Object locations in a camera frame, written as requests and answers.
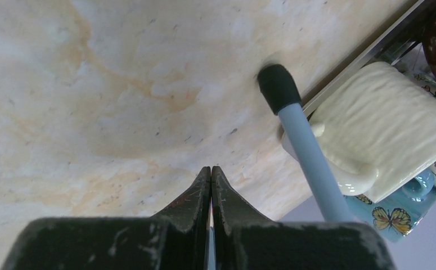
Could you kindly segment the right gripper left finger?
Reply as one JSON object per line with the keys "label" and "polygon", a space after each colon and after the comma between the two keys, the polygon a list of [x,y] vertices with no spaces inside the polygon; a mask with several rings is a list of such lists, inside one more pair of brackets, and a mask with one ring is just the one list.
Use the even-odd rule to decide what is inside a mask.
{"label": "right gripper left finger", "polygon": [[30,222],[2,269],[204,269],[211,170],[150,217]]}

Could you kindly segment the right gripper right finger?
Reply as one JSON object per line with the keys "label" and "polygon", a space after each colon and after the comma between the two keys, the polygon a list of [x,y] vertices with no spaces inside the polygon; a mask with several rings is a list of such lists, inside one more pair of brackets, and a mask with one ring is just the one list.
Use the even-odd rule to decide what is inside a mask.
{"label": "right gripper right finger", "polygon": [[357,222],[275,222],[211,170],[217,269],[395,269],[383,239]]}

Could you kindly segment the light blue music stand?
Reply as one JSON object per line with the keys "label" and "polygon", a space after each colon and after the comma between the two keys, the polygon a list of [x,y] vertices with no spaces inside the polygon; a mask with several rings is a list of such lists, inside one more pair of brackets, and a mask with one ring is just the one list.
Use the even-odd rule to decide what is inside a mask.
{"label": "light blue music stand", "polygon": [[259,70],[257,81],[272,112],[280,119],[324,220],[354,221],[304,114],[292,75],[281,64],[268,64]]}

